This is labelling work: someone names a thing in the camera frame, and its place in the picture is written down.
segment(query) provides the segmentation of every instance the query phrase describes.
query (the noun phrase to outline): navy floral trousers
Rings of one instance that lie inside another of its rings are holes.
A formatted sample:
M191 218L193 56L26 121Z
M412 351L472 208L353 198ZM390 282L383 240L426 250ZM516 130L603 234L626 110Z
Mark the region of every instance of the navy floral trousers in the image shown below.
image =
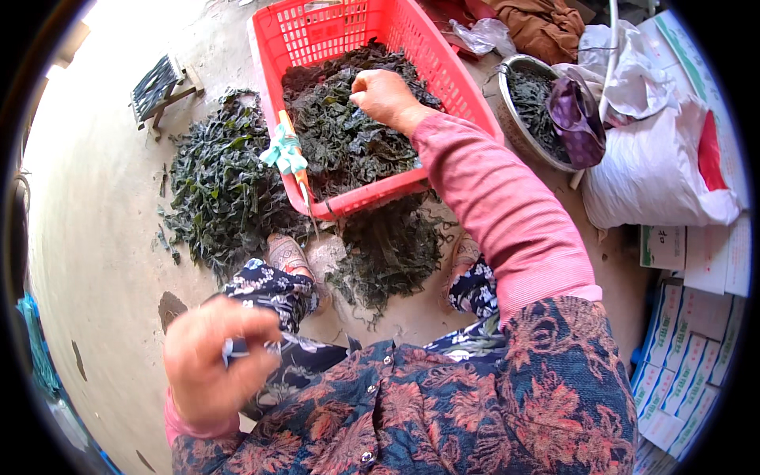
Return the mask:
M223 292L238 299L243 306L260 306L280 316L282 341L270 351L282 358L280 368L267 379L242 412L253 420L261 419L271 408L307 386L314 378L343 361L356 350L359 341L348 337L349 347L322 343L297 335L299 324L314 312L319 297L312 279L290 274L251 259L235 274ZM440 337L425 349L449 356L455 361L476 360L496 364L506 354L504 335L499 331L499 307L496 302L496 279L481 255L467 273L456 277L448 294L451 306L460 312L472 312L478 321ZM245 354L245 342L235 342L225 352L230 364Z

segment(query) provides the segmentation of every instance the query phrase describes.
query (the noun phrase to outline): shoe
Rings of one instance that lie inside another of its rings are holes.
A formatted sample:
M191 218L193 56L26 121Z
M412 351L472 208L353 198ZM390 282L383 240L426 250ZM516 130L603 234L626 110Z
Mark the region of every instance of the shoe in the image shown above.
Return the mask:
M454 285L454 279L457 276L464 275L480 258L480 250L477 248L477 242L469 233L462 233L454 242L453 257L451 259L451 273L441 288L439 296L439 308L444 312L450 313L454 310L451 302L448 301L448 294L451 286Z
M314 277L306 255L295 239L284 234L272 233L267 238L267 244L269 245L269 265L288 274L305 275L314 281L319 295L319 306L311 315L319 316L332 307L332 294L324 282L318 282Z

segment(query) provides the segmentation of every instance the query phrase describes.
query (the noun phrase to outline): pink sleeve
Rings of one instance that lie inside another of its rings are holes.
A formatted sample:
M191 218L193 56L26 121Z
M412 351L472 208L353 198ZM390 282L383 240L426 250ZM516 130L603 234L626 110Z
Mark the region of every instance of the pink sleeve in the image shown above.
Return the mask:
M166 425L166 441L169 447L174 443L178 435L190 435L198 439L212 439L220 435L235 432L240 427L240 416L235 413L228 420L221 421L208 427L191 426L177 413L172 399L172 389L166 389L166 404L163 405L163 421Z
M501 328L546 297L602 299L570 216L514 153L449 114L427 117L411 141L433 188L494 271Z

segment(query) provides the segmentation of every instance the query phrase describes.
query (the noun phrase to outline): seaweed pile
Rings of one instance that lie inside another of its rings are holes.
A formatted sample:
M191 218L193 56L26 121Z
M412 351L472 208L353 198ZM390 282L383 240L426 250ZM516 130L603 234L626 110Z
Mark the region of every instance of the seaweed pile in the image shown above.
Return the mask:
M303 239L310 223L290 205L277 168L258 160L269 147L258 93L228 90L219 104L189 133L171 137L177 147L169 169L174 213L161 206L157 212L175 233L168 245L187 242L193 262L203 262L222 283L263 254L270 233Z
M353 305L356 295L368 309L375 310L368 330L377 321L393 295L411 296L421 292L423 282L440 268L440 244L445 237L438 229L456 223L432 217L420 209L434 192L409 195L377 210L351 215L344 227L346 257L325 275L346 301Z
M422 104L441 108L404 54L388 52L374 38L321 66L288 68L282 78L283 98L319 201L419 166L409 139L372 120L348 99L354 78L364 69L397 72Z
M552 80L526 68L507 68L509 97L536 142L552 157L570 163L570 157L554 130L546 101L552 93Z

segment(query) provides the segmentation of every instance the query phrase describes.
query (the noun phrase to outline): blue and pink floral jacket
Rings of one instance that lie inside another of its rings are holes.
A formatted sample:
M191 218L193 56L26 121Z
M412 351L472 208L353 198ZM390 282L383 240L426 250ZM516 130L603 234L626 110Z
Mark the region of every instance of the blue and pink floral jacket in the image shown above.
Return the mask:
M506 356L356 351L250 434L179 435L175 473L631 473L636 415L604 308L547 298L506 319Z

